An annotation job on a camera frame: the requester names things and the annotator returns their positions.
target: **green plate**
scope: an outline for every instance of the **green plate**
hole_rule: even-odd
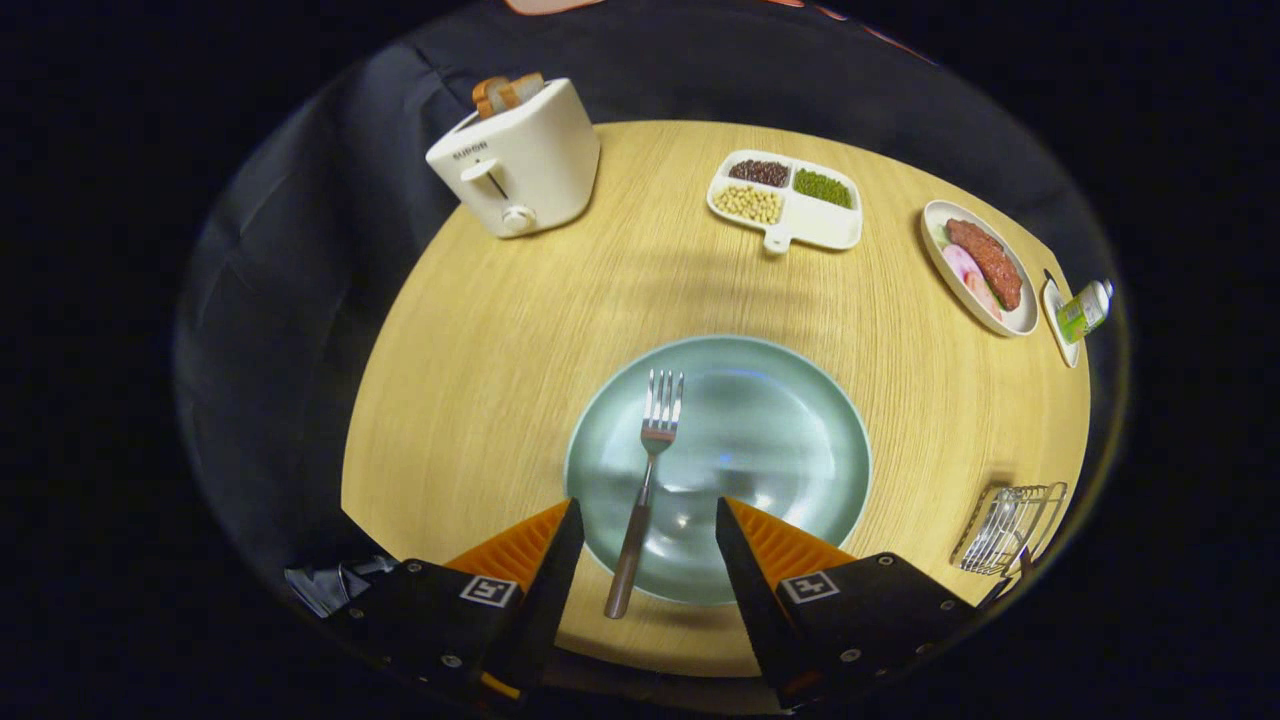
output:
[[[727,495],[841,544],[870,489],[867,429],[849,396],[809,360],[750,337],[666,345],[627,365],[579,419],[564,492],[579,498],[586,547],[611,573],[644,482],[640,419],[650,369],[685,373],[676,442],[654,468],[653,514],[636,588],[673,602],[733,602],[716,544]],[[604,598],[600,598],[603,607]]]

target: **white divided dish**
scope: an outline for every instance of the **white divided dish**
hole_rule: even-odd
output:
[[[787,181],[782,187],[728,177],[730,169],[744,160],[774,161],[787,168]],[[820,173],[844,184],[849,190],[852,208],[841,208],[826,200],[818,200],[792,188],[796,170]],[[716,195],[728,186],[754,187],[773,192],[782,197],[782,213],[774,224],[764,224],[750,218],[726,213],[716,206]],[[710,187],[707,188],[707,206],[726,220],[764,231],[764,249],[774,255],[782,255],[791,247],[791,241],[827,247],[829,250],[849,250],[863,237],[863,201],[858,186],[842,173],[814,163],[806,163],[786,155],[763,150],[735,150],[724,158]]]

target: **round table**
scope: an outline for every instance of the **round table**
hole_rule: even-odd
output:
[[[573,223],[502,241],[460,208],[431,240],[360,383],[343,511],[396,557],[444,562],[563,498],[573,427],[620,368],[691,336],[753,336],[823,368],[865,421],[872,489],[842,548],[895,552],[978,602],[993,579],[951,566],[951,551],[992,480],[1062,482],[1071,497],[1088,357],[1068,368],[1043,316],[1023,338],[979,324],[929,261],[919,214],[936,199],[977,213],[1037,295],[1046,269],[1065,286],[1053,254],[964,190],[838,142],[712,122],[596,132],[594,193]],[[758,231],[714,217],[707,183],[742,147],[849,176],[865,210],[859,245],[772,258]],[[609,579],[584,552],[559,647],[662,673],[759,674],[736,606],[636,593],[608,620]]]

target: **plate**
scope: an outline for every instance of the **plate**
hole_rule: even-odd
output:
[[[1018,275],[1023,278],[1023,300],[1018,304],[1018,309],[1012,313],[1002,311],[1001,318],[997,319],[983,306],[978,296],[964,284],[964,278],[956,274],[947,264],[946,258],[942,256],[942,249],[951,242],[947,240],[943,227],[950,219],[968,220],[983,229],[987,234],[993,237],[996,242],[1005,250],[1005,255],[1014,263],[1014,269],[1018,270]],[[1027,268],[1023,266],[1023,261],[1018,259],[1018,254],[1009,247],[1005,238],[1000,237],[991,225],[988,225],[982,218],[974,215],[969,210],[956,205],[955,202],[947,202],[946,200],[934,200],[924,206],[924,211],[920,213],[920,233],[923,236],[924,247],[933,260],[933,265],[938,269],[938,274],[951,288],[951,292],[960,299],[960,302],[969,309],[975,318],[978,318],[982,324],[991,328],[993,332],[1009,336],[1027,336],[1036,329],[1036,324],[1039,322],[1039,302],[1036,300],[1036,288],[1032,286],[1030,278],[1027,275]]]
[[[1057,290],[1057,283],[1052,278],[1044,282],[1044,292],[1041,297],[1044,300],[1044,315],[1048,318],[1044,322],[1053,329],[1053,340],[1057,342],[1059,351],[1062,352],[1062,361],[1066,363],[1068,368],[1074,368],[1080,361],[1080,343],[1068,345],[1066,340],[1062,338],[1062,331],[1057,327],[1057,311],[1066,305],[1066,299],[1062,297],[1062,292]]]
[[[716,544],[727,495],[841,544],[870,489],[870,445],[858,410],[827,373],[771,342],[684,340],[614,375],[579,419],[564,492],[579,498],[586,547],[609,573],[644,482],[640,419],[649,369],[685,373],[676,442],[654,468],[652,519],[636,589],[694,605],[733,602]],[[604,607],[604,597],[600,597]]]
[[[728,172],[733,165],[742,160],[781,163],[787,168],[787,179],[782,187],[774,187],[772,184],[728,177]],[[841,208],[826,200],[818,200],[817,197],[797,192],[792,188],[796,170],[820,173],[840,182],[849,191],[852,208]],[[782,196],[782,214],[778,222],[768,225],[717,208],[716,195],[730,186],[754,187]],[[828,250],[849,250],[858,245],[858,241],[863,237],[863,200],[858,195],[858,186],[854,184],[854,181],[831,168],[763,150],[735,150],[730,152],[707,187],[707,206],[712,209],[712,213],[731,223],[764,231],[764,250],[774,255],[785,254],[791,247],[792,240]]]

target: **toaster lever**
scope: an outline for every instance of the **toaster lever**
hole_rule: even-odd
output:
[[[484,179],[485,176],[498,169],[498,159],[489,158],[483,163],[476,163],[470,168],[462,170],[462,182],[477,182]]]

